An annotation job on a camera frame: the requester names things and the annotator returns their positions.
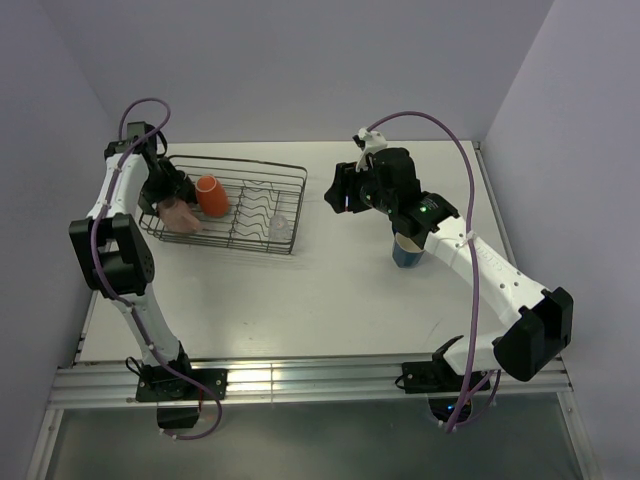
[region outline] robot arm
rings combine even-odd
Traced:
[[[175,170],[168,160],[158,160],[155,138],[130,155],[122,170],[118,170],[122,152],[152,128],[143,122],[131,123],[127,128],[128,140],[109,145],[105,150],[107,173],[98,200],[86,218],[72,222],[69,227],[69,235],[88,286],[110,298],[131,328],[142,352],[148,384],[153,382],[154,369],[156,376],[164,377],[164,371],[146,345],[132,316],[132,308],[112,299],[98,280],[90,251],[90,232],[107,198],[107,192],[113,188],[111,204],[98,226],[97,243],[102,269],[115,293],[136,309],[142,325],[153,339],[156,355],[178,371],[187,373],[190,370],[189,359],[167,326],[155,298],[153,256],[135,224],[134,214],[138,205],[149,211],[154,209],[154,204],[170,197],[195,203],[193,184],[184,173]]]
[[[325,200],[336,213],[374,208],[389,217],[393,228],[420,249],[438,257],[467,283],[473,282],[465,221],[436,193],[423,192],[409,152],[387,148],[378,132],[360,130],[354,137],[360,160],[336,166]],[[562,288],[549,292],[523,275],[477,235],[480,294],[503,327],[476,341],[473,371],[503,369],[530,380],[571,338],[573,300]],[[465,373],[469,343],[449,340],[434,355],[445,375]]]
[[[106,198],[106,192],[116,173],[120,157],[122,154],[115,154],[107,159],[107,173],[102,189],[98,195],[98,201],[87,214],[89,224],[87,229],[82,228],[84,232],[89,231],[91,221],[98,216],[102,208],[102,199]],[[103,220],[105,226],[111,227],[114,244],[111,245],[112,248],[109,251],[103,251],[101,255],[105,273],[107,276],[111,276],[110,283],[116,293],[136,306],[146,331],[154,339],[158,354],[166,363],[169,363],[178,359],[180,342],[169,330],[158,306],[152,283],[155,275],[153,257],[140,235],[133,217],[138,206],[140,192],[142,192],[148,178],[149,168],[144,157],[141,154],[129,156],[122,172],[117,176],[113,200]],[[80,223],[84,227],[87,225],[87,220]],[[111,303],[120,310],[127,321],[140,346],[143,363],[150,366],[159,365],[147,348],[135,324],[131,308],[117,300],[112,299]]]

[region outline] glass panel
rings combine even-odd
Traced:
[[[226,406],[217,432],[177,443],[158,435],[154,409],[69,411],[47,478],[580,478],[555,394],[498,398],[453,435],[426,408],[425,399]]]

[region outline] metal rail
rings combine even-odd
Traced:
[[[401,364],[430,360],[431,355],[381,355],[283,360],[195,361],[193,368],[229,369],[224,404],[326,402],[415,398],[394,385]],[[137,377],[123,363],[80,364],[56,374],[48,409],[155,407],[136,403]],[[503,375],[500,395],[571,391],[560,359],[551,361],[530,382]],[[454,397],[458,392],[430,394]],[[190,406],[197,402],[166,402]]]

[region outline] cup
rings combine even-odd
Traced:
[[[400,268],[412,268],[415,267],[424,250],[418,247],[410,238],[405,237],[400,233],[396,233],[393,238],[393,261]]]
[[[227,192],[212,175],[204,175],[198,179],[196,198],[202,213],[210,217],[223,217],[229,211]]]

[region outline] blue cup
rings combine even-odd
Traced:
[[[424,250],[418,247],[410,238],[396,233],[393,238],[393,261],[400,268],[415,267],[424,255]]]

